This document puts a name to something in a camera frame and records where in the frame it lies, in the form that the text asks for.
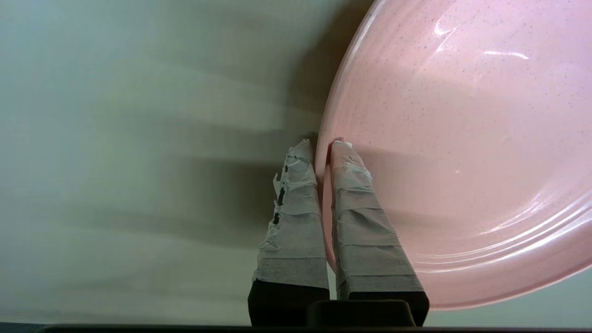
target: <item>gray surface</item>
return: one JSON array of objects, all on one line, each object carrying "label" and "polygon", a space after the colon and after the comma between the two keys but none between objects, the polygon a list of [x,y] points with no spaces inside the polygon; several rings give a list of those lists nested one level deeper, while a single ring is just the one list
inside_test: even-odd
[{"label": "gray surface", "polygon": [[[269,180],[368,4],[0,0],[0,321],[248,324]],[[592,326],[590,281],[427,323]]]}]

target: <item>pink plate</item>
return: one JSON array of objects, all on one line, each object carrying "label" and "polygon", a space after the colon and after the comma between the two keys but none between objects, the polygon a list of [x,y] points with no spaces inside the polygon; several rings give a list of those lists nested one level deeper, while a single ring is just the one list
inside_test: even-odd
[{"label": "pink plate", "polygon": [[[379,0],[358,29],[317,175],[330,179],[332,140],[353,143],[432,309],[592,264],[591,13],[588,0]],[[328,245],[330,202],[325,187]]]}]

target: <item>speckled pink plate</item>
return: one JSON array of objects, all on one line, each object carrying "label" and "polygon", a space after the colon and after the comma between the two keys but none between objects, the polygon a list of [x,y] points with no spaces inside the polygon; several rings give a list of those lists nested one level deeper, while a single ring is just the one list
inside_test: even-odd
[{"label": "speckled pink plate", "polygon": [[588,0],[379,0],[360,26],[316,170],[329,179],[333,139],[354,144],[432,309],[499,302],[592,264],[590,13]]}]

